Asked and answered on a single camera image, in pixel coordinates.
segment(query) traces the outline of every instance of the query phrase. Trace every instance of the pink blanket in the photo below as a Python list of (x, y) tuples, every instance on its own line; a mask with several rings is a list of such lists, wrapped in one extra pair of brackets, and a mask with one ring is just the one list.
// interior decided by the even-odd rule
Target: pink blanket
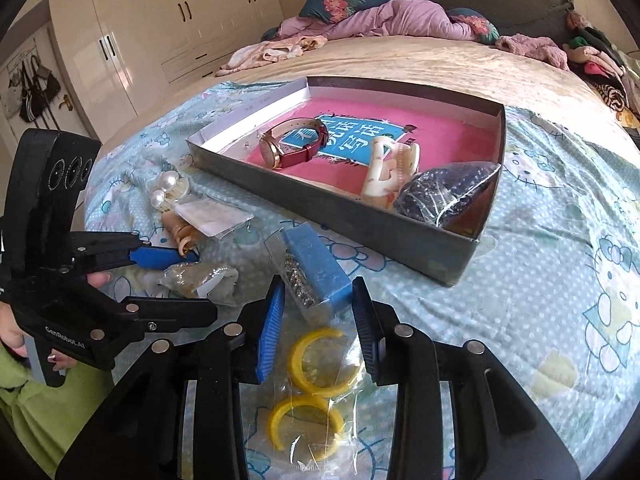
[(549, 63), (549, 65), (561, 70), (569, 70), (566, 53), (551, 38), (530, 38), (524, 34), (515, 34), (514, 36), (501, 36), (495, 42), (495, 46), (518, 56)]
[(466, 23), (451, 23), (444, 9), (429, 0), (390, 0), (372, 9), (360, 10), (339, 23), (315, 18), (289, 18), (280, 25), (277, 38), (324, 36), (340, 40), (354, 36), (427, 36), (444, 40), (474, 40)]

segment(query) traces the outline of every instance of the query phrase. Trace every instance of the yellow bangle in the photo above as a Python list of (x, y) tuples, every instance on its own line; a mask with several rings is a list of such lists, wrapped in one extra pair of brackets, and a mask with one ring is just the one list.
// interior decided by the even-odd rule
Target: yellow bangle
[(313, 396), (294, 396), (290, 399), (283, 400), (273, 409), (271, 415), (269, 416), (267, 425), (269, 438), (278, 451), (284, 451), (284, 444), (282, 443), (280, 435), (278, 434), (280, 422), (287, 413), (300, 406), (311, 406), (326, 413), (327, 419), (329, 420), (334, 430), (334, 439), (332, 440), (331, 444), (327, 444), (324, 452), (313, 456), (316, 462), (321, 462), (322, 460), (336, 452), (336, 450), (338, 449), (338, 441), (342, 436), (342, 431), (344, 429), (344, 420), (342, 418), (342, 415), (335, 408), (329, 407), (328, 400)]
[(306, 394), (325, 397), (327, 399), (330, 397), (337, 397), (347, 392), (358, 377), (360, 367), (354, 367), (353, 374), (351, 374), (346, 381), (341, 384), (336, 384), (335, 386), (323, 388), (310, 382), (302, 371), (302, 358), (311, 343), (325, 337), (341, 336), (343, 336), (343, 334), (338, 329), (331, 327), (319, 328), (318, 330), (314, 330), (313, 332), (309, 332), (302, 336), (291, 348), (291, 354), (289, 355), (289, 375), (291, 375), (293, 383)]

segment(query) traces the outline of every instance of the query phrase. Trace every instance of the plastic bag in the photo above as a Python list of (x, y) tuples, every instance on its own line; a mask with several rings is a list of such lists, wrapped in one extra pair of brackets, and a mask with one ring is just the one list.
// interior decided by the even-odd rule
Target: plastic bag
[[(296, 310), (287, 303), (286, 310)], [(257, 401), (270, 409), (258, 409), (244, 428), (251, 435), (249, 463), (266, 458), (278, 468), (328, 474), (354, 469), (356, 400), (364, 377), (350, 310), (315, 329), (297, 312), (285, 316), (274, 371)]]
[(264, 245), (306, 322), (326, 325), (351, 305), (351, 280), (310, 224), (277, 231)]
[(247, 211), (208, 196), (189, 195), (173, 202), (171, 208), (205, 236), (218, 239), (254, 217)]
[(445, 227), (487, 188), (499, 169), (493, 162), (452, 162), (419, 173), (402, 186), (394, 211)]
[(181, 262), (165, 270), (159, 285), (185, 298), (209, 298), (217, 303), (234, 293), (237, 281), (238, 271), (233, 267)]

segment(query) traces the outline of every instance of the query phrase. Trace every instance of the watch face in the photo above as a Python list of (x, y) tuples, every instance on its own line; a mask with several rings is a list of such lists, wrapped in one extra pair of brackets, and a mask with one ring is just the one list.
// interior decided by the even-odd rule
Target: watch face
[(274, 152), (274, 146), (264, 137), (260, 139), (260, 154), (262, 160), (267, 168), (273, 169), (276, 167), (276, 153)]

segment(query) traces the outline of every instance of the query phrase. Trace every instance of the red watch strap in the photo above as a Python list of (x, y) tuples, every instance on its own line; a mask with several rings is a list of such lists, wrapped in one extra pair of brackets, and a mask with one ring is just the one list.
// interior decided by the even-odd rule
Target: red watch strap
[(285, 153), (280, 157), (280, 167), (290, 168), (302, 162), (309, 162), (314, 158), (314, 155), (320, 151), (320, 145), (321, 141), (318, 139), (313, 144), (307, 144), (304, 148), (296, 150), (295, 152)]
[(327, 143), (329, 132), (327, 131), (326, 126), (324, 126), (322, 121), (319, 121), (318, 119), (291, 119), (274, 126), (270, 131), (268, 131), (268, 133), (271, 134), (271, 137), (273, 137), (273, 139), (277, 139), (283, 134), (286, 134), (291, 130), (297, 130), (299, 128), (311, 128), (315, 130), (318, 133), (318, 138), (313, 143), (306, 144), (299, 150), (286, 152), (281, 155), (281, 168), (290, 168), (291, 166), (295, 166), (296, 164), (310, 161), (320, 151), (320, 148), (325, 146)]

